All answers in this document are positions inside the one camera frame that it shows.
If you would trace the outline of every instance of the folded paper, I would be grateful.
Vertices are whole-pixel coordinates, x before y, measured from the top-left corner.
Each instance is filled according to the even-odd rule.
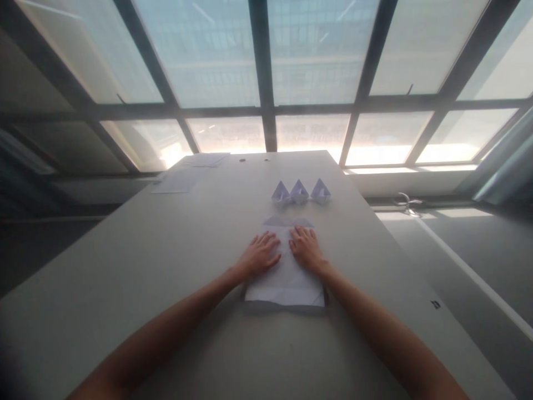
[[[311,198],[317,203],[324,205],[330,197],[331,193],[328,188],[326,188],[324,182],[322,182],[322,179],[319,178],[315,188],[311,192]]]
[[[290,203],[292,199],[290,198],[289,191],[285,187],[282,181],[279,181],[274,194],[272,195],[272,201],[278,207],[283,207],[284,205]]]
[[[307,201],[309,193],[305,190],[304,185],[300,180],[296,181],[293,189],[290,191],[290,198],[294,200],[296,204],[303,204]]]
[[[269,301],[282,306],[324,306],[323,286],[316,276],[302,268],[289,247],[289,230],[295,225],[312,228],[305,218],[268,218],[262,232],[274,232],[280,244],[271,256],[280,253],[281,259],[263,275],[248,284],[245,300]]]

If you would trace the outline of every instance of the glass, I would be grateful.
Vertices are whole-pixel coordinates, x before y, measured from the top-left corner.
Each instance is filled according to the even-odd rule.
[[[416,162],[472,160],[516,110],[450,111]]]
[[[163,99],[112,0],[17,0],[97,103]]]
[[[278,116],[278,151],[327,150],[338,163],[350,114]]]
[[[83,122],[19,124],[16,128],[50,154],[69,174],[128,172]]]
[[[437,93],[487,0],[399,0],[370,91]]]
[[[353,103],[378,0],[269,0],[274,104]]]
[[[183,108],[259,106],[247,0],[135,0]]]
[[[404,163],[433,112],[361,114],[347,166]]]
[[[9,133],[0,129],[0,146],[7,150],[13,157],[19,160],[28,168],[41,175],[49,175],[56,172],[51,166],[46,164],[40,157],[16,140]]]
[[[187,123],[203,153],[267,151],[261,117],[192,118]]]
[[[0,29],[0,111],[55,112],[72,108]]]
[[[521,1],[458,100],[526,98],[533,92],[533,2]]]
[[[165,171],[192,154],[174,119],[103,121],[102,125],[141,172]]]

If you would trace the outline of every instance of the paper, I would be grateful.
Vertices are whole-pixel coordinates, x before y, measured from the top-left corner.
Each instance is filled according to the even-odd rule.
[[[262,231],[274,232],[281,241],[272,256],[281,253],[281,259],[272,269],[250,282],[245,300],[269,301],[282,306],[324,306],[324,291],[316,276],[301,267],[289,247],[289,229],[295,225],[311,228],[305,218],[268,218]]]
[[[152,193],[188,193],[209,168],[182,168],[168,171],[161,182],[154,184]]]
[[[217,167],[229,153],[198,153],[184,157],[180,165],[188,167]]]
[[[303,204],[307,201],[309,193],[305,190],[304,185],[300,180],[297,180],[293,189],[290,191],[290,198],[294,200],[296,204]]]
[[[330,197],[331,193],[329,192],[328,188],[326,188],[326,185],[324,182],[322,182],[322,179],[318,178],[318,182],[311,192],[311,198],[317,203],[324,205]]]
[[[285,187],[282,181],[279,181],[274,194],[272,194],[272,201],[276,206],[283,207],[284,205],[290,203],[292,199],[290,198],[289,191]]]

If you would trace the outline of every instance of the table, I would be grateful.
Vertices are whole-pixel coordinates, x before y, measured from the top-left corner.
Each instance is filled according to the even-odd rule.
[[[330,202],[279,213],[310,219],[331,263],[409,326],[472,399],[514,398],[326,151],[231,155],[185,194],[149,186],[4,297],[2,351],[23,395],[65,397],[145,322],[223,273],[278,213],[270,196],[280,179],[290,190],[298,178],[309,192],[322,178]],[[256,309],[238,288],[133,397],[406,394],[332,296],[311,315]]]

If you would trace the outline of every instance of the forearm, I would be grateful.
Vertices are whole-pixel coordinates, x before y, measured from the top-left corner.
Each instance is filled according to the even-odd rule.
[[[117,397],[125,397],[155,368],[175,352],[216,305],[239,283],[230,269],[207,286],[153,318],[111,353],[71,395],[81,396],[105,384]]]
[[[333,267],[324,268],[320,278],[411,396],[466,398],[437,357],[378,302],[351,285]]]

